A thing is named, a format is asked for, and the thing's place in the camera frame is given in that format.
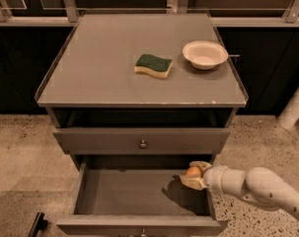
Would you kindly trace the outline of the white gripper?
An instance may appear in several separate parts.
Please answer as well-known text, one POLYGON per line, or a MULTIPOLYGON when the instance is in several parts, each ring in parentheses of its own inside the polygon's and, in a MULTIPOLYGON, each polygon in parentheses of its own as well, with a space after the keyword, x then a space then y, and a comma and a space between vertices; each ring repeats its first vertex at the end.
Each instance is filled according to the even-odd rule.
POLYGON ((227 170, 226 166, 212 166, 204 161, 192 161, 189 166, 199 167, 204 173, 203 179, 199 175, 180 175, 182 184, 188 188, 202 191, 207 188, 214 195, 223 193, 222 178, 227 170))

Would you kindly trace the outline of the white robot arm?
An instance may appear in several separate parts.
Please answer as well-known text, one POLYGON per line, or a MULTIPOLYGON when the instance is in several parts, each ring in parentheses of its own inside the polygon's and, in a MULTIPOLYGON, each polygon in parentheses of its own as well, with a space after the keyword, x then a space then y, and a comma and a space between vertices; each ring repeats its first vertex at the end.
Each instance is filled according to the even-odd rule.
POLYGON ((262 209, 282 209, 299 221, 299 192, 267 168, 242 171, 193 161, 180 180, 197 191, 229 195, 262 209))

